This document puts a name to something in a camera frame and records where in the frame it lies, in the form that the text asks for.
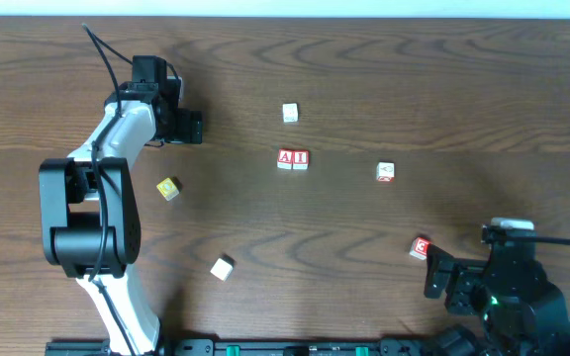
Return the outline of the red letter A block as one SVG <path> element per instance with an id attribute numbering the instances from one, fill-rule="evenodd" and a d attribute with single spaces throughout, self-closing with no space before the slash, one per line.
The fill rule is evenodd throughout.
<path id="1" fill-rule="evenodd" d="M 280 149 L 277 157 L 277 167 L 280 169 L 291 170 L 293 168 L 294 151 L 289 149 Z"/>

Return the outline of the red letter I block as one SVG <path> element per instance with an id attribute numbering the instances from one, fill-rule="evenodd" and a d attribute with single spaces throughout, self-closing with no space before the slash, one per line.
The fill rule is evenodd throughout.
<path id="1" fill-rule="evenodd" d="M 309 161 L 310 152 L 308 150 L 295 150 L 293 152 L 292 168 L 294 170 L 307 170 Z"/>

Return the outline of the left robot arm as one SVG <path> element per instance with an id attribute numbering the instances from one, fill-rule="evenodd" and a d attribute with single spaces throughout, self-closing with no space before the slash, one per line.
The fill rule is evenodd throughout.
<path id="1" fill-rule="evenodd" d="M 131 170 L 149 143 L 199 144 L 203 120 L 181 107 L 183 81 L 170 63 L 136 55 L 132 78 L 104 103 L 95 131 L 39 170 L 46 260 L 92 299 L 104 341 L 52 341 L 48 355 L 176 355 L 143 292 L 135 262 L 142 228 Z"/>

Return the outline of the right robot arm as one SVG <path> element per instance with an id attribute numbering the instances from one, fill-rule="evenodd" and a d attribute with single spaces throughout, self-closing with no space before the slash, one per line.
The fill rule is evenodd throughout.
<path id="1" fill-rule="evenodd" d="M 446 310 L 477 315 L 485 337 L 458 328 L 437 346 L 448 355 L 570 355 L 570 319 L 563 293 L 535 259 L 538 243 L 570 246 L 569 238 L 536 234 L 533 223 L 495 220 L 482 227 L 486 261 L 461 259 L 430 244 L 424 295 L 446 294 Z"/>

